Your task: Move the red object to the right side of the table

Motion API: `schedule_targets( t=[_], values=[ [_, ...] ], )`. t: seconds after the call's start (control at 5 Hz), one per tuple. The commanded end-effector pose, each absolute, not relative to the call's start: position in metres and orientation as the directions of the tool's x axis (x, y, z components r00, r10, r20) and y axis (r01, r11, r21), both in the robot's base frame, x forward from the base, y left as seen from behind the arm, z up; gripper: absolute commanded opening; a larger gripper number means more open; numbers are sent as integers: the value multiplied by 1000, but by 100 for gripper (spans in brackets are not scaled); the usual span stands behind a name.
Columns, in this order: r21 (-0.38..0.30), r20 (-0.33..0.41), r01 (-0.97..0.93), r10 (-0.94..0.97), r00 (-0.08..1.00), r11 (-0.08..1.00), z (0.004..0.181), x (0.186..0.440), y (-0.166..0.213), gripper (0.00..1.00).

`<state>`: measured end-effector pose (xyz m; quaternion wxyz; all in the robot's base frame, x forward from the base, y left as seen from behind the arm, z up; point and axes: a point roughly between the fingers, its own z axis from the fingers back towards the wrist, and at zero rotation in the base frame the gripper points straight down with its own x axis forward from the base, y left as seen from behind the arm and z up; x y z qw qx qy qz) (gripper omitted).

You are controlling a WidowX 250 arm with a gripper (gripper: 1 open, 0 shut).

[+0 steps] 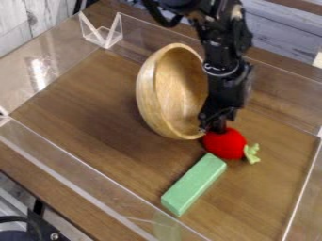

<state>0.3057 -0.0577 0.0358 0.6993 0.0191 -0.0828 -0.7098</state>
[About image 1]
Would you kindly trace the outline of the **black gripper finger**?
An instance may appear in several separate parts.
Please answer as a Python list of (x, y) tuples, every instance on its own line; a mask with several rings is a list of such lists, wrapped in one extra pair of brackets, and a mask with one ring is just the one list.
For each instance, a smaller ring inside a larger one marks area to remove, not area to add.
[(226, 132), (226, 121), (234, 116), (234, 108), (222, 108), (213, 111), (211, 109), (203, 108), (198, 120), (199, 120), (199, 130), (203, 133), (214, 132), (223, 134)]

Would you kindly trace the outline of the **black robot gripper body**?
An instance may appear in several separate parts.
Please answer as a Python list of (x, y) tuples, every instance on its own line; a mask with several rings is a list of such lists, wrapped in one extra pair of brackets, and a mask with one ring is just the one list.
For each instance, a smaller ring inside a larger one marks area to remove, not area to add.
[(209, 92), (201, 111), (201, 120), (210, 121), (221, 116), (234, 120), (245, 107), (253, 82), (253, 65), (243, 62), (238, 71), (223, 78), (209, 77)]

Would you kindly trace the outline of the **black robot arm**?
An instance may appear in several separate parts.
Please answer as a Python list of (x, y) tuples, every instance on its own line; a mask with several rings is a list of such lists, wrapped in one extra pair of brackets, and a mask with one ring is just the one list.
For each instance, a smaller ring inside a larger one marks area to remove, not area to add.
[(205, 48), (203, 71), (207, 97), (199, 113), (201, 129), (226, 132), (226, 123), (246, 106), (253, 84), (253, 65), (245, 53), (253, 44), (242, 0), (140, 0), (163, 27), (187, 20)]

